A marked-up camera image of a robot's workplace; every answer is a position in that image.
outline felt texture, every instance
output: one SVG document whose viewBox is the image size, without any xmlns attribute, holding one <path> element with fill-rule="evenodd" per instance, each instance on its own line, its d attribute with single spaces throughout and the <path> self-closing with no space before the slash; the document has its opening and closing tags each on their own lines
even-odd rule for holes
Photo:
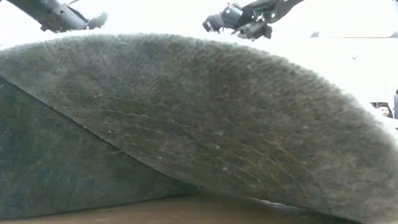
<svg viewBox="0 0 398 224">
<path fill-rule="evenodd" d="M 179 35 L 99 34 L 3 50 L 0 72 L 171 177 L 363 223 L 398 221 L 394 128 L 284 58 Z"/>
<path fill-rule="evenodd" d="M 196 191 L 0 78 L 0 220 Z"/>
</svg>

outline person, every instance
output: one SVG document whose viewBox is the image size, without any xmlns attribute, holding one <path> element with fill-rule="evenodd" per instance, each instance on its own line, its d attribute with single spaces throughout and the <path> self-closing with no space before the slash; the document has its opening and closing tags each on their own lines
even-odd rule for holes
<svg viewBox="0 0 398 224">
<path fill-rule="evenodd" d="M 394 118 L 398 119 L 398 89 L 394 95 Z"/>
<path fill-rule="evenodd" d="M 390 111 L 388 110 L 388 107 L 382 105 L 382 106 L 378 106 L 377 108 L 383 116 L 387 117 L 390 115 Z"/>
</svg>

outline dark fabric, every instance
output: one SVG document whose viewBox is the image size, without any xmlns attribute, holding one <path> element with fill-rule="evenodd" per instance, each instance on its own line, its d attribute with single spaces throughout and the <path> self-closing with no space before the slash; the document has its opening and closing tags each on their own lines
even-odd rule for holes
<svg viewBox="0 0 398 224">
<path fill-rule="evenodd" d="M 196 190 L 133 159 L 0 78 L 0 219 Z"/>
<path fill-rule="evenodd" d="M 363 223 L 398 220 L 394 128 L 286 59 L 177 35 L 90 35 L 3 50 L 0 72 L 182 181 Z"/>
</svg>

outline wooden table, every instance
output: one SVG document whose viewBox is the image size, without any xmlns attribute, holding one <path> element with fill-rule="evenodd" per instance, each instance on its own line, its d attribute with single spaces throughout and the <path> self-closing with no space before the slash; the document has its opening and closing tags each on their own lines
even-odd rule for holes
<svg viewBox="0 0 398 224">
<path fill-rule="evenodd" d="M 346 220 L 305 212 L 259 200 L 233 198 L 202 192 L 168 198 L 31 220 L 0 224 L 348 224 Z"/>
</svg>

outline fuzzy fabric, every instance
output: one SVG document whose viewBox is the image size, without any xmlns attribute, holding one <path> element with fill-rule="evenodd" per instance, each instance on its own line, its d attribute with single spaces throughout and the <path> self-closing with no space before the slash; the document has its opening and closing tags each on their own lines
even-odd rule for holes
<svg viewBox="0 0 398 224">
<path fill-rule="evenodd" d="M 0 78 L 0 220 L 196 191 Z"/>
<path fill-rule="evenodd" d="M 179 35 L 98 34 L 3 50 L 0 77 L 184 182 L 398 221 L 394 128 L 287 59 Z"/>
</svg>

